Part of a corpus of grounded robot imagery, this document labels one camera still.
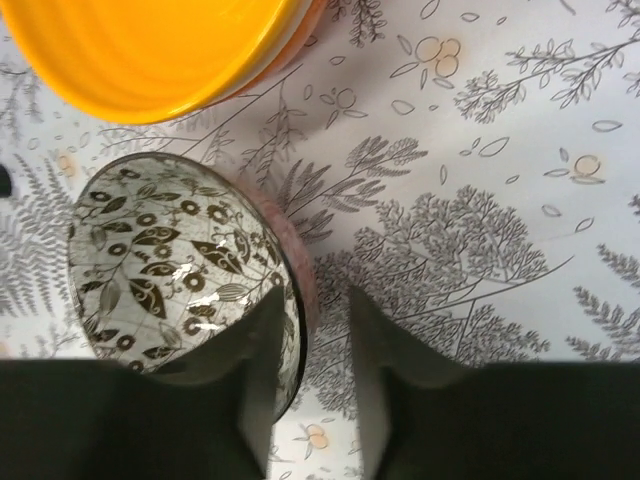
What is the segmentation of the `red pattern bowl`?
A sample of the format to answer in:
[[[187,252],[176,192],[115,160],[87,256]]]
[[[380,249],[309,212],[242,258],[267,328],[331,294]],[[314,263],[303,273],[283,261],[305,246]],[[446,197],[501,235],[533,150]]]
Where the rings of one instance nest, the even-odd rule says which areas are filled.
[[[151,373],[284,291],[275,413],[291,406],[319,321],[310,254],[262,192],[193,160],[145,152],[98,170],[68,233],[68,272],[93,353]]]

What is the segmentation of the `yellow ribbed bowl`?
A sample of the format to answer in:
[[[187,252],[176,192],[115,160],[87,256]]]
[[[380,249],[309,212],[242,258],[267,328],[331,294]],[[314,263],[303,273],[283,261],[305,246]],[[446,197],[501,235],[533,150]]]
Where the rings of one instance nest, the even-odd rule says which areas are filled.
[[[122,124],[174,119],[270,76],[312,1],[4,1],[19,50],[63,100]]]

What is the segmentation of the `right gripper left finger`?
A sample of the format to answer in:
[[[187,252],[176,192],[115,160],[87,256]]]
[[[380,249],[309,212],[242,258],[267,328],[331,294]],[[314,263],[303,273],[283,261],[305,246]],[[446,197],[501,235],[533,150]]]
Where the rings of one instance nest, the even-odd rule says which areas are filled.
[[[263,479],[284,291],[157,372],[114,361],[1,364],[5,479]]]

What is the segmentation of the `orange ribbed bowl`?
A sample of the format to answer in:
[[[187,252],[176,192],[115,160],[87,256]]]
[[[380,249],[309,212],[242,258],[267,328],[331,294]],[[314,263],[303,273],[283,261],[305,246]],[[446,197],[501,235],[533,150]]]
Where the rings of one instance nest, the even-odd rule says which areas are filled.
[[[296,56],[319,23],[326,4],[327,0],[313,0],[311,2],[307,13],[302,18],[292,37],[265,69],[264,74],[266,76],[277,73]]]

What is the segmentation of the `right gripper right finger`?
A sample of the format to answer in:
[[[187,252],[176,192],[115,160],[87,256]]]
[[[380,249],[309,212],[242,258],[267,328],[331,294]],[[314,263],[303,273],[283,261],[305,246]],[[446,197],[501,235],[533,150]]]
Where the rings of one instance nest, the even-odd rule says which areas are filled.
[[[459,364],[360,288],[349,320],[367,479],[635,479],[639,367]]]

